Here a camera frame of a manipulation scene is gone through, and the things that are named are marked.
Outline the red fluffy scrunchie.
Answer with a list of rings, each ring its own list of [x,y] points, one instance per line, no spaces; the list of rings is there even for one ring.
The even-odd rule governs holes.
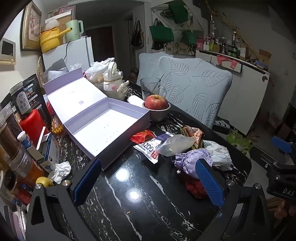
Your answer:
[[[207,196],[206,190],[200,180],[188,176],[185,178],[185,185],[187,190],[196,198],[202,199]]]

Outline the white patterned snack bag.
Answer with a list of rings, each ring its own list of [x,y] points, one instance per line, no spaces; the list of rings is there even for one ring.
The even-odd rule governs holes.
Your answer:
[[[203,140],[203,147],[210,153],[214,167],[222,171],[232,170],[232,160],[226,147],[208,140]]]

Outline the lavender drawstring pouch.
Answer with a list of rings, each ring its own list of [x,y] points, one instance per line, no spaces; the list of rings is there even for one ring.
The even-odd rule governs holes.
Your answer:
[[[187,153],[176,154],[174,165],[192,178],[199,179],[196,173],[196,162],[204,159],[210,167],[213,166],[211,154],[205,148],[190,150]]]

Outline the red snack packet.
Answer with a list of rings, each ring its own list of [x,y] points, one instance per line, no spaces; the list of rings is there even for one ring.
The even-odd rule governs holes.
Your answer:
[[[155,134],[150,130],[145,130],[130,137],[130,140],[136,144],[145,143],[148,140],[155,138]]]

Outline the clear plastic pillow bag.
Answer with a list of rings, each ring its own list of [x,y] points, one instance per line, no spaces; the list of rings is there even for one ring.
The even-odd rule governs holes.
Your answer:
[[[194,145],[195,140],[195,137],[175,135],[173,137],[169,137],[164,143],[157,147],[156,152],[163,156],[170,157],[189,149]]]

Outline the silver purple snack packet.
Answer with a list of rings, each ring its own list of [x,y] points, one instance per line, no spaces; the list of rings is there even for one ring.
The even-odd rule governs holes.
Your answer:
[[[142,144],[133,146],[137,151],[140,151],[145,157],[153,164],[158,162],[159,153],[156,151],[169,137],[173,137],[171,133],[163,133],[151,140],[148,140]]]

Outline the brown gold snack bag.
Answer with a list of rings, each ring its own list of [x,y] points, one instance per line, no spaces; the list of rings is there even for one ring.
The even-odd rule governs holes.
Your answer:
[[[185,136],[195,138],[195,142],[193,144],[195,149],[200,147],[201,140],[204,135],[204,132],[201,129],[195,128],[195,127],[190,127],[190,126],[184,126],[184,127],[182,127],[182,131]]]

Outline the crumpled white tissue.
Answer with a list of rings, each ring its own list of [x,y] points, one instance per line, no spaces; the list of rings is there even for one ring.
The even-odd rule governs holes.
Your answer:
[[[55,170],[48,175],[48,178],[57,184],[61,184],[62,180],[66,178],[70,172],[71,165],[69,161],[65,161],[60,164],[56,164]]]

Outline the lavender open gift box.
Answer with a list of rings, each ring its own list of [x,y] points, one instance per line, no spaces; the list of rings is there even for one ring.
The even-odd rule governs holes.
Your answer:
[[[75,69],[49,80],[44,89],[70,138],[107,169],[130,145],[130,137],[150,126],[149,111],[107,97]]]

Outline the blue white tube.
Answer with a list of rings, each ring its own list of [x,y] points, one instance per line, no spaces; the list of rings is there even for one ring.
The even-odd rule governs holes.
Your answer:
[[[32,142],[28,138],[25,131],[21,131],[17,136],[18,141],[23,145],[25,149],[29,149],[32,146]]]

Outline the cream cartoon water bottle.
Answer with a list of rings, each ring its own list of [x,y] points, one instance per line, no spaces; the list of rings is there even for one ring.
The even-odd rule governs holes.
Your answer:
[[[107,70],[103,73],[103,92],[109,98],[118,100],[125,99],[129,81],[123,80],[123,72],[118,70],[116,62],[110,62]]]

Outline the red apple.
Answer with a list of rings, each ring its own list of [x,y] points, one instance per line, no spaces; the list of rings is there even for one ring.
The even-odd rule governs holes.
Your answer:
[[[145,99],[144,106],[152,110],[162,110],[169,107],[168,101],[157,94],[150,95]]]

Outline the clear plastic bag of snacks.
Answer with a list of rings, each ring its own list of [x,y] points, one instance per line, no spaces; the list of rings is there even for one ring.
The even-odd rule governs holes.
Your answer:
[[[94,84],[103,81],[103,73],[107,70],[109,63],[114,60],[115,58],[111,57],[100,62],[91,63],[91,66],[85,71],[85,77]]]

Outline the glass mug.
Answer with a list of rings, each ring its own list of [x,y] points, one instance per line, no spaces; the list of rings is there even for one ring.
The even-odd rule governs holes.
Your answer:
[[[161,85],[161,80],[155,77],[145,77],[140,80],[142,98],[146,100],[150,95],[160,95],[166,97],[167,91]]]

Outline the green tote bag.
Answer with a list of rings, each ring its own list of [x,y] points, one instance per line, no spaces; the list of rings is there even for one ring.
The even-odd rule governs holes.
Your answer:
[[[172,29],[165,27],[158,18],[155,18],[154,24],[149,26],[149,29],[154,42],[170,43],[175,40]]]

